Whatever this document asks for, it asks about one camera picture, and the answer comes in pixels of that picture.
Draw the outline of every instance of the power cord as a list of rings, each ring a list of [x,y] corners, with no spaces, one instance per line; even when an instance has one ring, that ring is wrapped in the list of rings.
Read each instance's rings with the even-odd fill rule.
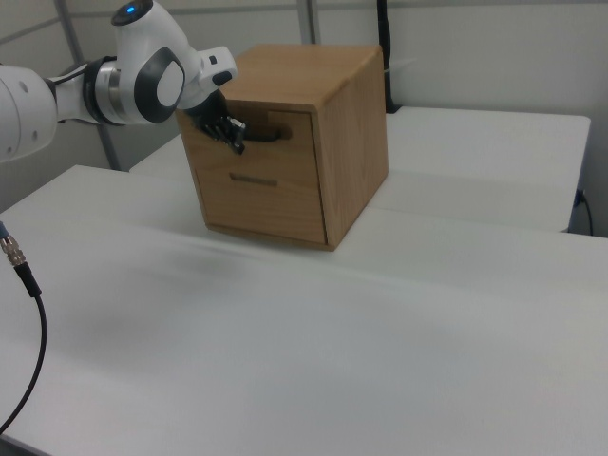
[[[25,394],[21,398],[21,401],[19,401],[19,404],[17,404],[17,407],[12,412],[7,421],[2,426],[0,426],[0,435],[2,435],[28,401],[31,392],[33,391],[34,386],[36,385],[38,376],[40,375],[42,363],[45,359],[45,351],[47,350],[47,314],[45,313],[45,306],[43,305],[42,298],[40,297],[42,291],[40,290],[38,284],[36,283],[36,280],[34,279],[31,269],[29,268],[28,262],[26,261],[26,257],[23,255],[23,252],[19,248],[19,244],[17,243],[17,241],[9,234],[9,231],[7,231],[4,226],[4,223],[2,223],[1,221],[0,246],[2,247],[2,251],[9,257],[9,262],[14,268],[15,272],[21,278],[23,284],[26,286],[29,296],[33,297],[36,300],[36,305],[38,306],[38,312],[40,314],[40,325],[42,329],[40,337],[40,351],[38,352],[38,361],[36,362],[34,374],[31,376],[28,388],[26,389]]]
[[[579,207],[580,204],[584,204],[587,209],[587,217],[589,218],[589,236],[593,235],[593,218],[591,217],[591,207],[589,207],[589,201],[585,197],[585,191],[577,189],[577,193],[574,196],[574,207]]]

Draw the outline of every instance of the drawer handle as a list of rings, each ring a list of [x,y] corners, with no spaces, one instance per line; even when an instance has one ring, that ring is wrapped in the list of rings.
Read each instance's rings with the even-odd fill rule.
[[[230,179],[233,181],[258,183],[260,185],[268,185],[269,187],[276,187],[278,185],[278,180],[276,180],[276,179],[253,178],[251,176],[245,176],[243,174],[235,174],[235,173],[230,173],[229,176],[230,176]]]
[[[251,130],[247,130],[245,133],[245,141],[255,141],[257,143],[273,143],[281,139],[281,131],[276,130],[273,133],[267,135],[260,135]]]

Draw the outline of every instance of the metal connector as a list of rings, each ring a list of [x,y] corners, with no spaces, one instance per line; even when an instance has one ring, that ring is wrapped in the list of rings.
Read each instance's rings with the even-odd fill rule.
[[[0,239],[0,247],[2,251],[9,257],[10,264],[12,267],[21,266],[26,262],[26,256],[19,248],[19,243],[14,239],[13,236],[7,236]]]

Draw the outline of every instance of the wooden drawer cabinet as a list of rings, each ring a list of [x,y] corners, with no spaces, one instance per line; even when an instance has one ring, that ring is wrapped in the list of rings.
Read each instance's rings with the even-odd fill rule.
[[[178,112],[205,223],[333,250],[388,172],[379,47],[258,46],[237,67],[231,114],[280,135],[238,156]]]

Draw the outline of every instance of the cable connector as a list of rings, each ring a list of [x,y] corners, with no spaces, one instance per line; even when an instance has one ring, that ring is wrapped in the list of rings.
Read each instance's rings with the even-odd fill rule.
[[[7,254],[7,257],[9,257],[9,262],[13,268],[21,266],[26,262],[26,256],[23,255],[23,252],[19,248],[19,243],[13,236],[8,235],[0,239],[0,247],[2,247],[2,251]]]
[[[15,273],[21,278],[21,281],[26,286],[30,297],[36,297],[42,294],[36,279],[34,278],[31,269],[29,268],[26,256],[19,247],[19,243],[0,221],[0,247],[7,254],[10,265],[14,268]]]

